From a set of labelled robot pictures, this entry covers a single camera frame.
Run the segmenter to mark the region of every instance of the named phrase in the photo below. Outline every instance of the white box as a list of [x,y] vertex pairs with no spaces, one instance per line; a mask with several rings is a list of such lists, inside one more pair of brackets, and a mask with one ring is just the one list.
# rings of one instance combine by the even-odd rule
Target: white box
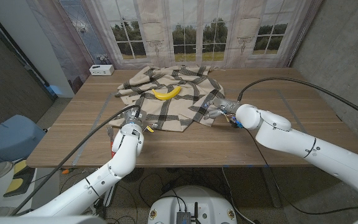
[[112,65],[92,65],[89,71],[91,75],[112,75],[114,67]]

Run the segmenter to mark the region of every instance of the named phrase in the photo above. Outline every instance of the gray wall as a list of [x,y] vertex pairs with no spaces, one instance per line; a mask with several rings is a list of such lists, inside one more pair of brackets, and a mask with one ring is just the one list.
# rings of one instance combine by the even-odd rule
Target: gray wall
[[[323,2],[291,66],[358,106],[358,1]],[[358,137],[358,112],[321,96]]]
[[74,96],[47,36],[25,0],[0,0],[0,22],[59,97]]

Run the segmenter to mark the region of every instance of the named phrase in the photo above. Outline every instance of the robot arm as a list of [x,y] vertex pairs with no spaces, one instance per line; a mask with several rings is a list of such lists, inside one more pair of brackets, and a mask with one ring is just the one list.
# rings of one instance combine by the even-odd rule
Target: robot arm
[[246,129],[258,129],[255,137],[261,145],[302,157],[358,191],[358,154],[291,128],[289,120],[252,105],[214,99],[221,112],[233,114],[232,123]]
[[66,190],[44,206],[27,213],[25,217],[53,217],[79,215],[103,193],[134,170],[136,157],[140,154],[144,137],[141,111],[138,118],[136,110],[125,113],[126,122],[114,138],[112,150],[114,157],[91,175]]

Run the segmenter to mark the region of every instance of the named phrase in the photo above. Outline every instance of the checkered blanket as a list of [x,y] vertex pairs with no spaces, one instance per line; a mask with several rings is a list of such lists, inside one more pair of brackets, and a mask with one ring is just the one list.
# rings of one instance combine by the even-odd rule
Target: checkered blanket
[[[214,119],[203,119],[205,104],[215,97],[224,98],[224,91],[217,81],[208,78],[210,70],[210,66],[145,67],[118,87],[116,97],[121,97],[126,105],[141,106],[147,113],[145,124],[157,124],[155,129],[184,131],[193,121],[211,126]],[[179,94],[169,100],[159,100],[152,92],[154,89],[168,93],[177,86],[181,87]],[[123,122],[121,117],[109,124],[120,126]]]

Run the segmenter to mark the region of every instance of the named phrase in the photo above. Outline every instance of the banana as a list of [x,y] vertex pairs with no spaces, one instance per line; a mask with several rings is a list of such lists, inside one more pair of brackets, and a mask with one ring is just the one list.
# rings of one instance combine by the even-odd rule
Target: banana
[[156,92],[154,89],[152,90],[154,93],[154,96],[159,99],[159,100],[169,100],[170,98],[175,97],[179,92],[180,92],[180,86],[174,88],[171,92],[169,93],[159,93]]

